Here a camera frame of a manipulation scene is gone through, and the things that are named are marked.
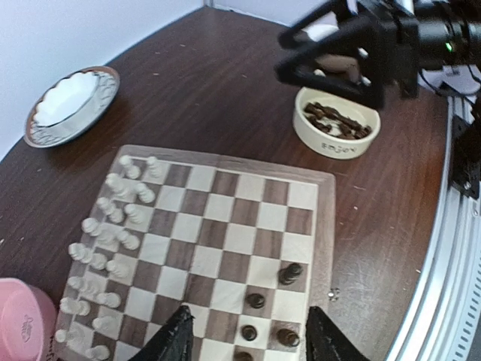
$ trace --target white pawn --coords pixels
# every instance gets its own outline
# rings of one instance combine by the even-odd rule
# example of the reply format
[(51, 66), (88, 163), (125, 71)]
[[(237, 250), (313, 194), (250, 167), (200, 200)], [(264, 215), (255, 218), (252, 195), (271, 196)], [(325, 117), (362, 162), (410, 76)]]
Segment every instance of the white pawn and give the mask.
[(74, 290), (80, 291), (82, 293), (96, 294), (98, 293), (98, 285), (95, 281), (86, 280), (82, 277), (70, 277), (67, 280), (67, 284)]
[(95, 331), (108, 332), (115, 328), (116, 321), (112, 316), (97, 317), (92, 321)]
[(147, 167), (152, 177), (160, 178), (162, 176), (162, 165), (160, 164), (160, 161), (154, 156), (150, 156), (149, 158), (147, 158)]
[(60, 300), (60, 311), (64, 314), (86, 316), (90, 312), (90, 304), (87, 301), (77, 301), (70, 297), (64, 297)]
[(108, 174), (105, 184), (108, 185), (112, 192), (121, 197), (126, 197), (129, 195), (129, 188), (124, 184), (123, 179), (116, 173)]
[(116, 293), (110, 292), (110, 293), (99, 293), (97, 295), (97, 302), (100, 305), (105, 305), (110, 308), (117, 308), (120, 306), (120, 303), (122, 302), (122, 299), (120, 296)]
[(95, 218), (86, 218), (82, 221), (82, 231), (87, 235), (97, 237), (101, 232), (100, 224)]
[(107, 271), (117, 278), (125, 278), (129, 274), (129, 267), (116, 261), (107, 262)]
[(102, 253), (94, 253), (90, 261), (90, 267), (101, 271), (107, 265), (107, 257)]
[(136, 235), (131, 235), (127, 231), (123, 230), (117, 234), (117, 239), (123, 244), (123, 247), (128, 250), (136, 250), (141, 245)]
[(100, 344), (99, 346), (95, 346), (92, 348), (89, 348), (85, 351), (85, 356), (89, 359), (108, 359), (110, 356), (110, 351), (108, 350), (107, 346), (104, 346), (103, 344)]
[(144, 221), (144, 212), (138, 209), (137, 205), (126, 205), (123, 210), (127, 214), (128, 219), (136, 224), (142, 223)]
[(137, 184), (135, 186), (135, 192), (143, 203), (151, 203), (156, 198), (156, 194), (144, 183)]
[(137, 179), (141, 175), (141, 169), (134, 165), (130, 156), (121, 156), (119, 163), (126, 170), (127, 177), (130, 179)]

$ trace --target black chess piece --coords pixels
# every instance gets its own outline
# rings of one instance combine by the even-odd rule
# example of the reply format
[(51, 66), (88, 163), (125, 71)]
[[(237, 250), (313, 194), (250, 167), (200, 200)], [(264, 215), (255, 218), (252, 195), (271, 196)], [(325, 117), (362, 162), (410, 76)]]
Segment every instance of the black chess piece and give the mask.
[(252, 355), (248, 352), (239, 352), (234, 355), (235, 361), (254, 361)]
[(257, 330), (254, 326), (246, 325), (240, 331), (246, 341), (254, 341), (257, 338)]
[(297, 347), (301, 342), (298, 334), (291, 329), (280, 329), (277, 331), (277, 340), (287, 347)]
[(302, 274), (302, 266), (298, 263), (291, 263), (279, 271), (279, 282), (284, 285), (293, 284)]
[(252, 308), (263, 308), (265, 305), (265, 297), (260, 293), (251, 293), (246, 297), (246, 301)]

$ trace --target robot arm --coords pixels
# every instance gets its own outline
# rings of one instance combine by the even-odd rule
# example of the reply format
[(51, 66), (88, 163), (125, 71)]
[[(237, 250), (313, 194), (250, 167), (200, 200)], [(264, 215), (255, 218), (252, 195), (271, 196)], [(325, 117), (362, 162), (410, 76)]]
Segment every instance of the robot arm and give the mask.
[[(301, 39), (302, 29), (330, 12), (339, 30), (319, 41)], [(293, 50), (276, 66), (280, 81), (323, 90), (370, 108), (384, 106), (383, 87), (397, 82), (401, 97), (418, 94), (418, 73), (444, 65), (476, 64), (481, 57), (481, 11), (476, 3), (426, 2), (413, 5), (358, 0), (353, 14), (346, 0), (329, 0), (279, 36)], [(356, 81), (313, 73), (313, 60), (348, 56), (357, 63)]]

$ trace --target black pawn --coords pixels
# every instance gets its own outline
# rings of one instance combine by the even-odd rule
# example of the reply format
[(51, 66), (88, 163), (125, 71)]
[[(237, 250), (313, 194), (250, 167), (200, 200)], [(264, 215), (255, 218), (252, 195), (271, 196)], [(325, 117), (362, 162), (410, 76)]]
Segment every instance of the black pawn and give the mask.
[(251, 293), (246, 297), (246, 301), (252, 308), (263, 308), (265, 305), (265, 297), (260, 293)]
[(297, 347), (301, 343), (298, 334), (291, 329), (280, 329), (277, 331), (277, 340), (287, 347)]
[(298, 263), (291, 263), (279, 271), (279, 282), (284, 285), (292, 284), (302, 274), (302, 266)]
[(257, 330), (254, 326), (247, 325), (242, 327), (242, 330), (240, 331), (242, 337), (244, 337), (244, 340), (246, 341), (254, 341), (257, 337)]

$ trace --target white wall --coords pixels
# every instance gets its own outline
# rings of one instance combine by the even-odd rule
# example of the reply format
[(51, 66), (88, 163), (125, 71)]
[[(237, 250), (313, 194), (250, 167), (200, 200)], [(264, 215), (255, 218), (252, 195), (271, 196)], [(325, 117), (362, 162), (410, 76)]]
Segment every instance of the white wall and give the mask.
[(203, 0), (0, 0), (0, 160), (58, 79), (103, 65)]

